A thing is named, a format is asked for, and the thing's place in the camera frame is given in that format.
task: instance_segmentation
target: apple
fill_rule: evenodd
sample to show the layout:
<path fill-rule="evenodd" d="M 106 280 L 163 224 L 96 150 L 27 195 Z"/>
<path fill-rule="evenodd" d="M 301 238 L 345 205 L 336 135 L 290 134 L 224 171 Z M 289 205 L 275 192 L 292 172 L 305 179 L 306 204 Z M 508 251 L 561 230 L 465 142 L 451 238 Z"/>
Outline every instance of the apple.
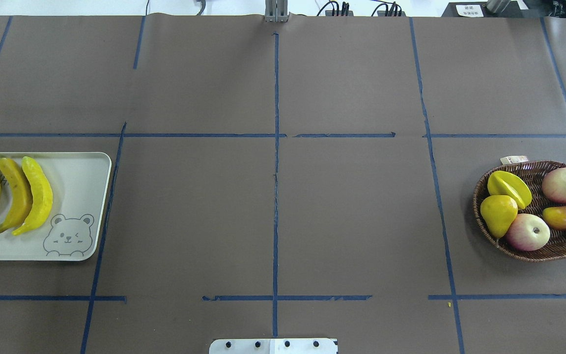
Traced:
<path fill-rule="evenodd" d="M 541 188 L 549 200 L 566 204 L 566 167 L 557 168 L 545 175 Z"/>
<path fill-rule="evenodd" d="M 536 251 L 550 240 L 550 228 L 536 215 L 517 215 L 506 235 L 508 243 L 521 251 Z"/>

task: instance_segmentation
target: basket of fruit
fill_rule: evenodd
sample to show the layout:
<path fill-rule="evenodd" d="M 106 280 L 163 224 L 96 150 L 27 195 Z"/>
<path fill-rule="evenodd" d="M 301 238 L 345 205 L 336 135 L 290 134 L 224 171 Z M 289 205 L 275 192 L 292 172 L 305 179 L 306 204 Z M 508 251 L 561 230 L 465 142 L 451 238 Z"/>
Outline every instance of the basket of fruit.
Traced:
<path fill-rule="evenodd" d="M 483 234 L 506 255 L 526 262 L 566 258 L 566 164 L 493 168 L 476 185 L 473 211 Z"/>

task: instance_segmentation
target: tray of bananas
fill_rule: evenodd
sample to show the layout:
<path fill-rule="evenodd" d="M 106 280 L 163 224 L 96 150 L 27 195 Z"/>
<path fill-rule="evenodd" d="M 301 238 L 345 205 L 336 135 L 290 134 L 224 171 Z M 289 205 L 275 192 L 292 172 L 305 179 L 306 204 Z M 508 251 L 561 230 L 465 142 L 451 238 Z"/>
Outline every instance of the tray of bananas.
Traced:
<path fill-rule="evenodd" d="M 81 261 L 97 247 L 103 152 L 0 152 L 0 261 Z"/>

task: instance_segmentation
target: metal cylinder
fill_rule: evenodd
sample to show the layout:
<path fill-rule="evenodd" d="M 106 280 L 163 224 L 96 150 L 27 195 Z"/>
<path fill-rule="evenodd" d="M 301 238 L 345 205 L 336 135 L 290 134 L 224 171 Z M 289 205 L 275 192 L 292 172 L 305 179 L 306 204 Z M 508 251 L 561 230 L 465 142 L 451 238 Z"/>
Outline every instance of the metal cylinder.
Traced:
<path fill-rule="evenodd" d="M 486 9 L 490 13 L 499 14 L 506 9 L 509 3 L 510 0 L 488 0 L 486 2 Z"/>

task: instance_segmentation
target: white tag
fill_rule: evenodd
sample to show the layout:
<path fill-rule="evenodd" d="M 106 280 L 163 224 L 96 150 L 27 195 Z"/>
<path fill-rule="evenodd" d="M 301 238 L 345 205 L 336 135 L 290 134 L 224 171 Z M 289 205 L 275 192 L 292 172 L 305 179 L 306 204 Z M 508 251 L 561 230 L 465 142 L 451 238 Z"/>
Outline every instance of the white tag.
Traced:
<path fill-rule="evenodd" d="M 337 354 L 332 338 L 215 340 L 209 354 Z"/>
<path fill-rule="evenodd" d="M 483 17 L 483 11 L 479 5 L 456 5 L 455 9 L 462 17 Z"/>
<path fill-rule="evenodd" d="M 526 163 L 529 161 L 527 156 L 506 156 L 501 157 L 499 160 L 501 161 L 501 164 Z"/>

